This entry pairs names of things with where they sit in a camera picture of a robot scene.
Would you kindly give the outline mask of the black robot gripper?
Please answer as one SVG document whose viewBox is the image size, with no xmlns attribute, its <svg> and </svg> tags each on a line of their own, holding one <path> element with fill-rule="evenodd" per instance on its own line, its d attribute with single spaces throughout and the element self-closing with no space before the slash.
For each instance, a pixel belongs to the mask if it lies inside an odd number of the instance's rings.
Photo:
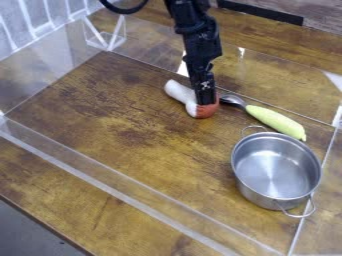
<svg viewBox="0 0 342 256">
<path fill-rule="evenodd" d="M 216 20 L 207 14 L 208 0 L 164 0 L 174 19 L 175 33 L 183 36 L 186 63 L 196 103 L 210 105 L 216 102 L 212 64 L 222 55 L 219 27 Z"/>
</svg>

